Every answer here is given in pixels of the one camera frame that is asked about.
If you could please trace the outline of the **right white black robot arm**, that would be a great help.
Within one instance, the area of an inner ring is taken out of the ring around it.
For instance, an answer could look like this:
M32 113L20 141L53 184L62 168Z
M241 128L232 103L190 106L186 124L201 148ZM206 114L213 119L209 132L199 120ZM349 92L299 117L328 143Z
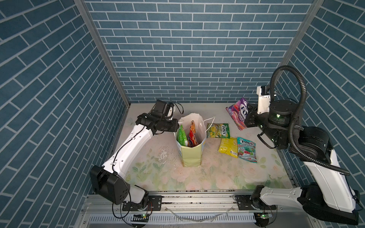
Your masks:
M274 148L289 149L298 156L315 180L292 189L259 185L251 195L251 203L256 209L283 205L302 209L322 221L357 225L359 193L349 186L349 171L339 166L329 135L321 128L301 124L305 103L305 99L298 103L270 100L266 110L254 104L244 110L248 127L259 127L262 135L274 141Z

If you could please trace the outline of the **yellow snack packet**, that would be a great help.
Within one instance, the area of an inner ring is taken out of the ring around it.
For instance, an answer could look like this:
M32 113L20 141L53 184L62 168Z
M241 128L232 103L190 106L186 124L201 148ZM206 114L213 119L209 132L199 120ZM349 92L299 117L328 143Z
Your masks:
M238 158L237 138L222 138L218 151L233 158Z

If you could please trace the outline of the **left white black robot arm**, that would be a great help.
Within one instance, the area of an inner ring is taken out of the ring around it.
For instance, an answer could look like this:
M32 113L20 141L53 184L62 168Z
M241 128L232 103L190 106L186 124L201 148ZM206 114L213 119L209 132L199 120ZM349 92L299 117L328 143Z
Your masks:
M127 183L126 173L140 150L157 131L175 133L178 130L178 120L173 116L172 108L165 114L151 111L139 115L131 134L119 149L101 166L95 165L91 169L93 191L116 205L130 202L141 208L146 207L148 191Z

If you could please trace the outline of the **purple Fox's candy packet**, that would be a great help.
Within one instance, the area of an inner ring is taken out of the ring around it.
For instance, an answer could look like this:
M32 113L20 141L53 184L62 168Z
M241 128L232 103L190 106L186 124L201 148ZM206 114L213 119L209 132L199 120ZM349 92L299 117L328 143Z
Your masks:
M246 117L249 113L248 102L245 98L241 98L235 104L226 107L226 111L235 122L240 131L247 128L245 124Z

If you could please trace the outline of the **red snack packet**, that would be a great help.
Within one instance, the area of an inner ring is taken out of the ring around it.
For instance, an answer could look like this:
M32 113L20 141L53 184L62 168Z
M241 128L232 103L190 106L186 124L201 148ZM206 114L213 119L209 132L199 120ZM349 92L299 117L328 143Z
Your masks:
M197 138L195 136L196 134L196 129L195 129L195 122L191 121L191 125L190 125L190 130L189 130L189 134L188 134L188 143L189 143L189 147L196 147L198 145L198 141Z

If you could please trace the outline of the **green Fox's spring tea packet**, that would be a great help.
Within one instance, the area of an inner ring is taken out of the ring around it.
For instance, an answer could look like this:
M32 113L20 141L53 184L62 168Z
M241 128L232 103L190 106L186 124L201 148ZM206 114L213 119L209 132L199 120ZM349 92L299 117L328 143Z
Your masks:
M231 137L228 123L208 123L206 134L207 138L229 139Z

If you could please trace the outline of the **floral paper gift bag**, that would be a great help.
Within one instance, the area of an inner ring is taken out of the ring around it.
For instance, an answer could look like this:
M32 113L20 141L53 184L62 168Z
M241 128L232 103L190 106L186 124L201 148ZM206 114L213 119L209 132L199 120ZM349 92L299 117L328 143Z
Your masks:
M196 138L198 145L196 147L181 146L177 141L177 132L174 133L175 141L179 151L179 155L182 159L183 167L195 167L200 166L202 163L202 152L204 149L205 141L207 139L207 124L214 123L215 117L203 119L200 114L191 113L187 116L181 117L178 120L179 125L183 126L186 136L188 137L191 121L195 122Z

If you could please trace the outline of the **bright green snack packet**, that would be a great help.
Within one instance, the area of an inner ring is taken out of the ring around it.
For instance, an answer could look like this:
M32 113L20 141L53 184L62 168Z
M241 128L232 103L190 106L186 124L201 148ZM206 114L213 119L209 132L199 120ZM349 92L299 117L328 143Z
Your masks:
M187 147L189 145L185 130L182 125L179 126L179 129L177 132L177 141L179 142L179 144L181 146Z

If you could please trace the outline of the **teal Fox's candy packet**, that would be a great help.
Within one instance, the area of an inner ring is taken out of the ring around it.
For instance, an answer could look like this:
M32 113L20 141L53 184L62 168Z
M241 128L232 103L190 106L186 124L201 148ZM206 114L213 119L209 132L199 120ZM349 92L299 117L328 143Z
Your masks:
M248 162L257 163L255 142L238 137L237 146L239 158Z

